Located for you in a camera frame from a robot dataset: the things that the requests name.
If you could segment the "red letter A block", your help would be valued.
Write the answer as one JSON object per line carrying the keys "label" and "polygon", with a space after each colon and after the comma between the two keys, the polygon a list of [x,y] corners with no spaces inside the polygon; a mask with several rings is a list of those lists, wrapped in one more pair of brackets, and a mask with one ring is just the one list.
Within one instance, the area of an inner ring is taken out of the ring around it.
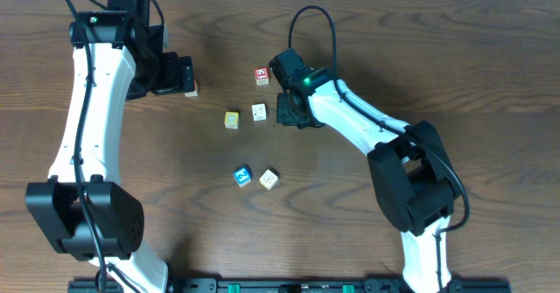
{"label": "red letter A block", "polygon": [[192,82],[192,86],[189,88],[187,92],[184,92],[185,97],[198,97],[199,96],[199,87],[196,80]]}

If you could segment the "yellow wooden block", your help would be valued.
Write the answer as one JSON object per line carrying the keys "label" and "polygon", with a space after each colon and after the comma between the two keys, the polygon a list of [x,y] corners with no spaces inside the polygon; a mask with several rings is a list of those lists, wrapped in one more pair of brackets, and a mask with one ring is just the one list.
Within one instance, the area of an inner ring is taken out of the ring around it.
{"label": "yellow wooden block", "polygon": [[224,125],[227,129],[239,128],[239,113],[228,111],[224,116]]}

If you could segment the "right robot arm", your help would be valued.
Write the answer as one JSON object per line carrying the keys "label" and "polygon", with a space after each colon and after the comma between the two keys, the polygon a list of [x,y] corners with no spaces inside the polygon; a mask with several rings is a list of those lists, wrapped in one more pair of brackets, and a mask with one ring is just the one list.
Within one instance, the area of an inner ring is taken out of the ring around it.
{"label": "right robot arm", "polygon": [[435,128],[410,125],[355,94],[331,69],[313,69],[290,48],[269,62],[282,87],[277,120],[286,126],[338,131],[367,158],[374,195],[401,234],[402,276],[415,292],[442,292],[452,276],[445,238],[457,198],[466,196]]}

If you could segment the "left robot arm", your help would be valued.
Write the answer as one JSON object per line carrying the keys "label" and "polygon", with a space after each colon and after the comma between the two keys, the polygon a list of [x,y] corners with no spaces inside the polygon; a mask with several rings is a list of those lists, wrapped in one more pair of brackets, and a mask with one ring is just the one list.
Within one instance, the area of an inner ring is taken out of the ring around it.
{"label": "left robot arm", "polygon": [[57,156],[45,182],[30,183],[25,204],[53,250],[98,269],[90,288],[165,292],[169,268],[144,241],[144,210],[121,186],[119,148],[127,101],[195,96],[190,57],[167,48],[152,24],[156,0],[108,0],[75,11],[73,92]]}

